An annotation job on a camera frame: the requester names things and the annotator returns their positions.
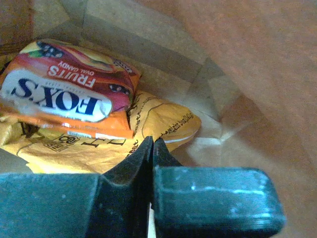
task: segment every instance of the dark green plastic object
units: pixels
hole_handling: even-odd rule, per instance
[[[104,175],[0,175],[0,238],[266,238],[285,223],[267,175],[183,167],[147,137]]]
[[[285,224],[274,185],[254,168],[166,167],[154,144],[157,237],[268,238]]]

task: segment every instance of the candy bag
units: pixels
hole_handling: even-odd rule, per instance
[[[126,111],[140,75],[118,59],[44,39],[25,47],[0,76],[0,109],[69,135],[132,138]]]

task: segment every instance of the yellow plastic bag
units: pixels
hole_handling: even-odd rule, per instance
[[[104,173],[132,154],[148,135],[170,151],[191,140],[201,121],[188,108],[137,91],[129,112],[133,139],[90,139],[36,128],[14,118],[0,123],[2,148],[35,173]]]

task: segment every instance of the white label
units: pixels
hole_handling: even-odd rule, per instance
[[[68,131],[67,134],[68,134],[68,135],[78,136],[78,137],[92,138],[92,136],[89,135],[89,134],[80,133],[80,132],[75,132],[75,131]]]
[[[35,105],[42,112],[83,121],[101,121],[112,109],[111,100],[102,94],[25,69],[10,72],[0,93],[4,99]]]
[[[96,133],[96,139],[122,140],[122,139],[126,139],[126,138]]]

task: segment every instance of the fox's fruits candy bag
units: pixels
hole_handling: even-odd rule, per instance
[[[132,138],[126,110],[139,78],[138,70],[120,60],[40,40],[0,76],[1,112],[77,136]]]

